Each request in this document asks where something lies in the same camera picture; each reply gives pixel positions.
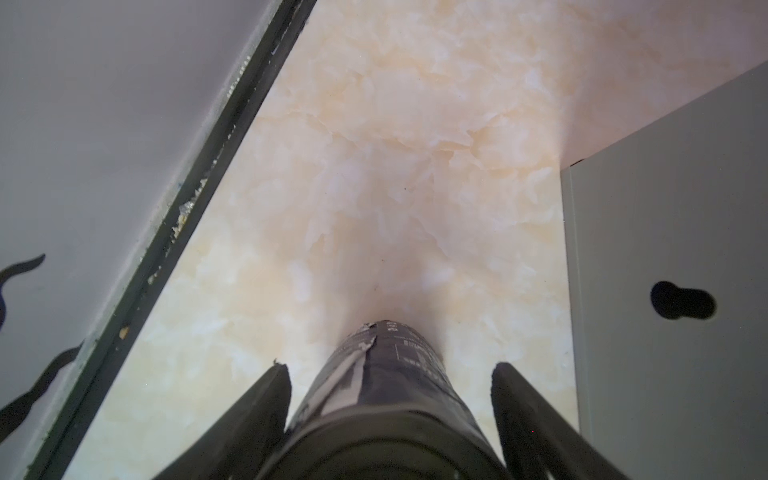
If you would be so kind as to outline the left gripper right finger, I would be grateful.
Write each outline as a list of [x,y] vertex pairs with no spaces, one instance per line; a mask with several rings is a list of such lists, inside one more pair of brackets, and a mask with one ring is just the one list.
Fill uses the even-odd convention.
[[491,401],[514,479],[624,479],[509,363],[492,373]]

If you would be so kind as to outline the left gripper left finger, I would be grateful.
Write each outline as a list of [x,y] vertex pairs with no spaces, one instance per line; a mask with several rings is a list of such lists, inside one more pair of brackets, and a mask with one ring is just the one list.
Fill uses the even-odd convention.
[[253,479],[284,435],[288,367],[273,364],[158,479]]

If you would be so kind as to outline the dark red labelled can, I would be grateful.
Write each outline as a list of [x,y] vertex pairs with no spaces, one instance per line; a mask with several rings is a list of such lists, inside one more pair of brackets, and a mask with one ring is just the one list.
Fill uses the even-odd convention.
[[261,479],[507,479],[432,346],[390,320],[329,357]]

